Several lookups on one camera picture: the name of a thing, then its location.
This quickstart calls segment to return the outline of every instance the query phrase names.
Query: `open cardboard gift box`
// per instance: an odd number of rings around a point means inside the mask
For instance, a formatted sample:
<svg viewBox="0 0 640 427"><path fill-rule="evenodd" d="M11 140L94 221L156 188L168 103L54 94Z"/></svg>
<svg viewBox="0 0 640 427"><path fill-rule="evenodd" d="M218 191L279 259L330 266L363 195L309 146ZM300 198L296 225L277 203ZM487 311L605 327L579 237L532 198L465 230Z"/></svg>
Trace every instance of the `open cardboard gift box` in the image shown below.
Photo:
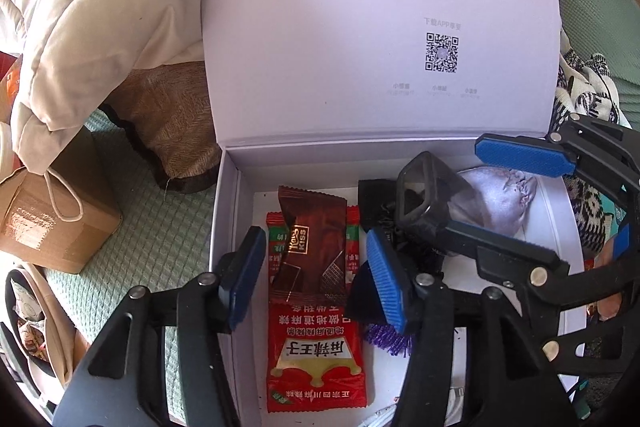
<svg viewBox="0 0 640 427"><path fill-rule="evenodd" d="M211 266L249 226L266 227L266 213L280 209L278 185L355 204L359 179L396 178L423 150L454 169L469 168L480 164L474 140L483 132L542 137L548 129L558 0L203 0L202 13L223 148ZM538 182L524 238L555 249L580 271L564 184ZM407 359L365 345L366 409L266 412L266 264L247 318L221 338L242 425L352 427L393 403ZM445 272L453 288L479 292L487 285L462 256L447 259ZM585 320L584 309L565 312L561 331ZM454 385L463 385L464 353L459 331Z"/></svg>

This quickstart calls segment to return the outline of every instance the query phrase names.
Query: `purple chenille fringe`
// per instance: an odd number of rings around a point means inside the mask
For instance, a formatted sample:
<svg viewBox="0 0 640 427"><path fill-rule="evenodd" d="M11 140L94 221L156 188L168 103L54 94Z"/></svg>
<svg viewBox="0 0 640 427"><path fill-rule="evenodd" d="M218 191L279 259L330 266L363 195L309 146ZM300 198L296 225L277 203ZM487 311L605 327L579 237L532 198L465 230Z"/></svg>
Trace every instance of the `purple chenille fringe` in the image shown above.
<svg viewBox="0 0 640 427"><path fill-rule="evenodd" d="M411 355L414 347L414 335L400 335L388 324L372 324L364 334L364 339L372 346L385 349L394 357L402 353L403 357Z"/></svg>

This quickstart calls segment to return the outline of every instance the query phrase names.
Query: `brown cardboard box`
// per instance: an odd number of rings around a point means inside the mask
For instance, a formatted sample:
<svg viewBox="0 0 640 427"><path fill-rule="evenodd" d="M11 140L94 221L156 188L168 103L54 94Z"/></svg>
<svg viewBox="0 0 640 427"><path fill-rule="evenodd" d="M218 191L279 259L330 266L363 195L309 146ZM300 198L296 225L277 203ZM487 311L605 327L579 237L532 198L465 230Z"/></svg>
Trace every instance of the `brown cardboard box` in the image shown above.
<svg viewBox="0 0 640 427"><path fill-rule="evenodd" d="M84 205L80 221L56 217L44 177L18 169L0 184L0 250L23 261L67 273L79 273L122 221L86 127L53 162ZM51 177L63 216L76 216L78 203Z"/></svg>

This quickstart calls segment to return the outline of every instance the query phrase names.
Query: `silver bolt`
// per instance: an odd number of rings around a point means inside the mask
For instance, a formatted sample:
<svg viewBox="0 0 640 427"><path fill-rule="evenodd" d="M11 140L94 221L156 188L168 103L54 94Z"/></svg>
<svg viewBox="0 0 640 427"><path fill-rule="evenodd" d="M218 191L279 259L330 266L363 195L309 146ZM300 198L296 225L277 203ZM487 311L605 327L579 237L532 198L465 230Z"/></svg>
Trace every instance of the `silver bolt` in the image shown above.
<svg viewBox="0 0 640 427"><path fill-rule="evenodd" d="M198 284L200 286L211 286L218 280L218 276L213 272L204 272L198 275Z"/></svg>
<svg viewBox="0 0 640 427"><path fill-rule="evenodd" d="M529 280L533 286L540 288L540 286L544 286L546 283L546 279L548 279L548 272L542 266L536 266L531 273L529 274Z"/></svg>
<svg viewBox="0 0 640 427"><path fill-rule="evenodd" d="M132 289L129 290L129 297L132 299L140 299L145 296L146 288L144 286L133 286Z"/></svg>
<svg viewBox="0 0 640 427"><path fill-rule="evenodd" d="M500 290L500 288L496 286L489 286L489 288L486 289L486 296L489 297L492 301L497 301L503 295L504 293L502 293L502 290Z"/></svg>
<svg viewBox="0 0 640 427"><path fill-rule="evenodd" d="M549 362L551 362L553 359L555 359L555 357L558 356L558 353L560 353L560 344L558 344L556 341L549 341L544 346L542 346L542 351L544 351L546 357L549 359Z"/></svg>
<svg viewBox="0 0 640 427"><path fill-rule="evenodd" d="M418 283L418 286L431 286L436 282L436 278L430 273L418 273L415 276L415 282Z"/></svg>

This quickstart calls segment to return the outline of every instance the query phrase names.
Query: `qr code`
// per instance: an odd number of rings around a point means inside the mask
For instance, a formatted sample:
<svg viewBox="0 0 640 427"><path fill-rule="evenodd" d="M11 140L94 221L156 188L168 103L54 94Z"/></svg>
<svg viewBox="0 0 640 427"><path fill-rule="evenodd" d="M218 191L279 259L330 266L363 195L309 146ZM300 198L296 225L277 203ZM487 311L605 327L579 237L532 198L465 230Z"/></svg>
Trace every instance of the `qr code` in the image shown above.
<svg viewBox="0 0 640 427"><path fill-rule="evenodd" d="M458 67L458 37L427 33L426 71L455 73Z"/></svg>

